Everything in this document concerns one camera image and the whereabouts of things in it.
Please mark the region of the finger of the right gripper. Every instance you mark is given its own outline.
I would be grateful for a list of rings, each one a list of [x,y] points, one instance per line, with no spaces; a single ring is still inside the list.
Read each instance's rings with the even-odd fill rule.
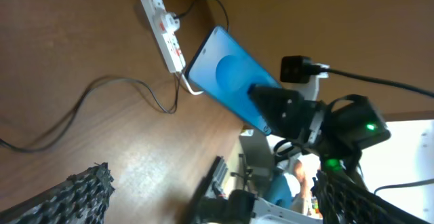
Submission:
[[[300,92],[253,85],[248,90],[248,95],[267,123],[271,134],[300,135],[302,127],[300,110],[304,102],[304,96]]]

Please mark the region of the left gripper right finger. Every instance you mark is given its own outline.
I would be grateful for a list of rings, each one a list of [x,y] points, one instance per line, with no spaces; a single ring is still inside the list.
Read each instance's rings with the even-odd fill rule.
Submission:
[[[334,172],[319,171],[312,193],[325,224],[428,224]]]

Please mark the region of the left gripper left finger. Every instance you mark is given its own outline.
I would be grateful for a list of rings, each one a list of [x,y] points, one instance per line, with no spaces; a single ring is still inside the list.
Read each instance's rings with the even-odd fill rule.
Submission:
[[[58,185],[1,211],[1,224],[99,224],[115,188],[106,162],[70,175]]]

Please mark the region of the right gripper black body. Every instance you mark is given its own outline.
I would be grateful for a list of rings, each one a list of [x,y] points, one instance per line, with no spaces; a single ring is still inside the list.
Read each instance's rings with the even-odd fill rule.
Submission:
[[[321,127],[326,104],[320,100],[307,100],[295,91],[285,91],[272,100],[275,121],[271,124],[272,134],[303,145],[312,133]]]

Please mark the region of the blue screen Samsung smartphone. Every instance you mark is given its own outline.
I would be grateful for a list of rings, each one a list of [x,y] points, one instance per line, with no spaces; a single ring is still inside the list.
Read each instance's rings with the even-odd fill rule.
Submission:
[[[257,63],[222,26],[215,26],[186,68],[185,76],[245,123],[271,134],[248,95],[254,86],[280,88],[279,82]]]

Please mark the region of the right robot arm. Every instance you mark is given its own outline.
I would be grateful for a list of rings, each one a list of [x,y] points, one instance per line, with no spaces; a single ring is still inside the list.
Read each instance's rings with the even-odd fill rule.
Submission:
[[[225,165],[217,157],[190,223],[399,222],[398,209],[370,193],[357,173],[363,149],[391,136],[367,97],[347,95],[344,100],[348,104],[334,109],[333,104],[307,100],[295,90],[253,86],[248,95],[273,134],[291,142],[293,149],[319,157],[321,169],[314,180],[313,196],[322,218],[299,214],[283,200],[268,201],[243,189],[223,196],[218,184]]]

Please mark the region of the white USB charger adapter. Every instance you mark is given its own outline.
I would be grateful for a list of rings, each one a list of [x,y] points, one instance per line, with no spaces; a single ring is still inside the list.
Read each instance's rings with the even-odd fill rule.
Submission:
[[[153,17],[153,22],[157,30],[164,33],[175,33],[180,28],[180,21],[175,13],[159,10]]]

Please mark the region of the white power strip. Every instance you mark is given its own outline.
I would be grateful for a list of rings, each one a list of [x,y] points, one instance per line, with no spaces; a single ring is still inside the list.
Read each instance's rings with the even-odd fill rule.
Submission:
[[[176,31],[180,28],[180,21],[175,19],[175,13],[166,10],[163,0],[140,1],[168,71],[180,73],[186,65],[176,37]]]

